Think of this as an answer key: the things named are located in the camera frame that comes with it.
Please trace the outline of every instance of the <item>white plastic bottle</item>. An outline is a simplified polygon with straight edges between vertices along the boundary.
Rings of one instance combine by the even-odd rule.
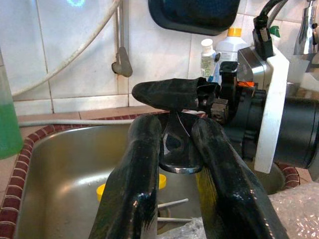
[[[216,52],[213,49],[213,40],[205,39],[201,41],[201,46],[203,47],[203,51],[201,53],[200,59],[200,68],[201,68],[201,76],[205,77],[206,80],[214,73],[215,69],[215,56]]]
[[[217,43],[216,51],[221,52],[219,63],[237,61],[237,51],[246,47],[249,45],[241,38],[241,28],[231,27],[227,37]]]

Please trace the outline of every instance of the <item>small white bottle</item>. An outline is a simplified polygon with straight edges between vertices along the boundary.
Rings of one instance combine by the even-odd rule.
[[[215,69],[215,56],[216,52],[213,49],[213,40],[205,39],[201,41],[201,46],[203,47],[203,51],[201,53],[200,59],[200,68],[201,68],[201,76],[205,77],[206,80],[214,73]]]

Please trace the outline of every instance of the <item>green bottle cap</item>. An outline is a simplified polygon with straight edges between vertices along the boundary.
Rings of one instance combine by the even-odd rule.
[[[272,26],[269,29],[270,34],[275,35],[276,37],[280,38],[280,34],[279,34],[279,26]]]

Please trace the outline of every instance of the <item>white tile wall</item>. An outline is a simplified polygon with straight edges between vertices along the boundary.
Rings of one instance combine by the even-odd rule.
[[[36,1],[0,1],[0,47],[13,93],[46,74]],[[45,84],[15,100],[49,98]]]
[[[38,0],[48,71],[56,68],[85,42],[112,0]],[[82,6],[73,3],[83,2]],[[54,99],[116,95],[113,18],[93,43],[69,67],[50,80]]]
[[[125,107],[128,105],[128,95],[53,99],[53,105],[57,113]]]
[[[101,21],[112,0],[0,1],[0,46],[13,92],[37,82],[73,53]],[[253,18],[267,0],[241,0],[235,27],[253,43]],[[306,0],[289,0],[277,20],[279,49],[291,59]],[[113,19],[50,84],[14,98],[19,115],[138,105],[129,93],[143,81],[197,78],[200,42],[210,36],[166,30],[151,18],[147,0],[124,0],[129,26],[125,46],[133,67],[127,79],[111,70],[115,61]],[[211,37],[216,43],[226,36]]]

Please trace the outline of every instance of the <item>green liquid bottle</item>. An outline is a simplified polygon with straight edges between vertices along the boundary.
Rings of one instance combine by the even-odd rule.
[[[22,137],[0,50],[0,159],[18,153],[22,146]]]

